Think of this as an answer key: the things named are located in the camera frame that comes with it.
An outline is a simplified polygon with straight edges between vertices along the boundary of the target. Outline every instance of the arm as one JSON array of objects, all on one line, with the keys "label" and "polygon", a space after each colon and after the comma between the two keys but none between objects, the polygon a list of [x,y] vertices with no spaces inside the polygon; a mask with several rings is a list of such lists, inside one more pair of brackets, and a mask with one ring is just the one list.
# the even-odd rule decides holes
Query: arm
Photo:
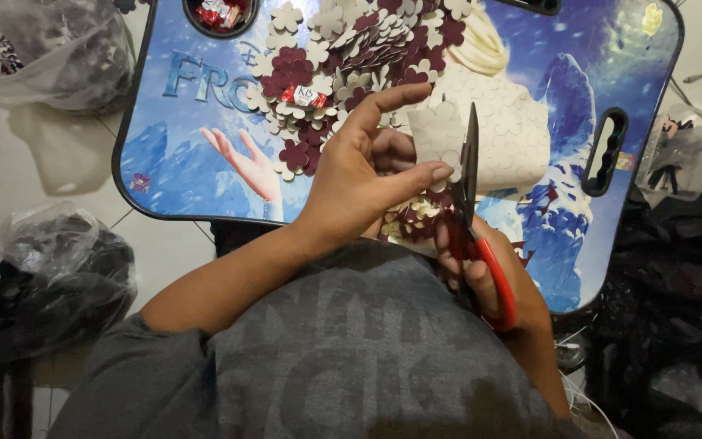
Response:
[{"label": "arm", "polygon": [[[541,292],[524,270],[511,242],[502,232],[491,228],[478,215],[473,219],[473,230],[479,237],[485,237],[492,246],[494,256],[500,262],[516,297],[516,328],[501,334],[503,343],[557,417],[569,419],[570,406],[557,368],[551,316]],[[493,318],[498,316],[497,292],[487,265],[476,261],[463,269],[462,264],[451,255],[448,241],[449,232],[445,225],[438,225],[435,246],[449,287],[457,289],[460,277],[464,276],[476,293],[482,313]]]},{"label": "arm", "polygon": [[[381,113],[420,102],[430,92],[429,84],[419,84],[368,96],[327,142],[297,219],[173,282],[145,304],[145,323],[172,333],[224,330],[298,269],[356,239],[386,209],[447,179],[453,170],[443,162],[414,165],[409,136],[377,128]],[[211,145],[220,143],[220,131],[205,131]]]}]

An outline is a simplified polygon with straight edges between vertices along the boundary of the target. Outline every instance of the left hand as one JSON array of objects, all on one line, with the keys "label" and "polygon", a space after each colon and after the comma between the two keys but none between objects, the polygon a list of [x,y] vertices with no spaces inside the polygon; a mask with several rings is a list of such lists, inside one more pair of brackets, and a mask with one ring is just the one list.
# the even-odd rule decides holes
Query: left hand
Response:
[{"label": "left hand", "polygon": [[251,153],[251,159],[235,151],[232,143],[218,128],[213,128],[212,133],[207,128],[200,128],[200,131],[257,195],[267,202],[280,201],[281,181],[278,174],[272,169],[272,162],[259,149],[248,131],[240,128],[239,134],[240,140]]},{"label": "left hand", "polygon": [[449,178],[453,169],[443,162],[415,165],[411,136],[378,128],[382,113],[421,102],[431,91],[428,83],[402,85],[366,97],[325,145],[292,228],[328,251],[356,239],[387,209]]}]

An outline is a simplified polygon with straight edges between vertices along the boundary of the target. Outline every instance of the hand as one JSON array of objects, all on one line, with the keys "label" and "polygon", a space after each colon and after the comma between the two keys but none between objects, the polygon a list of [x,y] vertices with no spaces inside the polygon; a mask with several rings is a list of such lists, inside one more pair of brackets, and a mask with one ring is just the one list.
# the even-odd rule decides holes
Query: hand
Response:
[{"label": "hand", "polygon": [[324,251],[352,241],[387,209],[449,178],[443,162],[415,165],[411,136],[379,129],[381,114],[421,102],[429,84],[392,87],[370,95],[324,146],[307,202],[291,224]]},{"label": "hand", "polygon": [[235,168],[235,171],[245,180],[248,187],[267,202],[280,201],[281,182],[278,179],[278,174],[272,169],[272,162],[267,158],[267,155],[264,155],[259,150],[248,131],[241,128],[240,139],[243,140],[243,144],[246,145],[253,159],[249,159],[235,151],[229,139],[218,129],[213,128],[212,133],[207,128],[200,128],[200,131],[213,148],[223,155],[226,161]]},{"label": "hand", "polygon": [[[530,275],[524,270],[519,256],[513,251],[511,241],[501,231],[491,228],[479,215],[473,216],[473,231],[489,242],[494,257],[500,263],[505,278],[511,285],[516,300],[515,328],[541,329],[548,327],[551,330],[546,301]],[[458,290],[461,276],[464,276],[467,284],[476,293],[481,313],[493,319],[500,318],[497,291],[494,288],[492,274],[489,272],[487,264],[483,261],[475,261],[467,269],[463,269],[463,262],[457,261],[452,256],[449,240],[448,227],[445,223],[438,224],[435,231],[435,247],[438,249],[438,261],[443,268],[442,275],[448,287],[455,291]]]}]

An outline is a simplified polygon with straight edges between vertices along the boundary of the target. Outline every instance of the forearm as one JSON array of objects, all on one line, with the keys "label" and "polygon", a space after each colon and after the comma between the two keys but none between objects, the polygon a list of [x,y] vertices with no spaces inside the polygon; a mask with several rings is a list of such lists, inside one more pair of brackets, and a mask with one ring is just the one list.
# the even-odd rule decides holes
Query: forearm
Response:
[{"label": "forearm", "polygon": [[557,417],[569,419],[570,406],[557,368],[551,323],[510,331],[504,334],[503,342]]},{"label": "forearm", "polygon": [[216,334],[329,250],[293,225],[281,227],[182,276],[156,294],[141,313],[156,331],[200,328]]}]

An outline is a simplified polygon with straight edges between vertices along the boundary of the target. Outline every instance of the right hand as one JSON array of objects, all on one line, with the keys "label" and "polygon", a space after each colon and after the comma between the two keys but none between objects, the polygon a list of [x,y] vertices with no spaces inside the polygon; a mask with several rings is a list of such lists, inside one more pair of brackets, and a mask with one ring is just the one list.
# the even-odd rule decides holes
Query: right hand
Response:
[{"label": "right hand", "polygon": [[[519,256],[514,252],[511,241],[499,230],[495,230],[481,219],[473,216],[473,231],[486,238],[494,257],[500,263],[505,278],[511,285],[516,300],[516,324],[519,329],[540,329],[551,327],[551,317],[541,292],[529,274],[524,270]],[[481,313],[493,319],[502,317],[498,306],[497,290],[494,288],[492,274],[483,261],[474,261],[467,269],[463,262],[454,259],[449,248],[449,229],[445,223],[438,224],[435,233],[435,247],[438,249],[438,262],[443,268],[443,277],[448,287],[457,291],[462,276],[476,293]]]}]

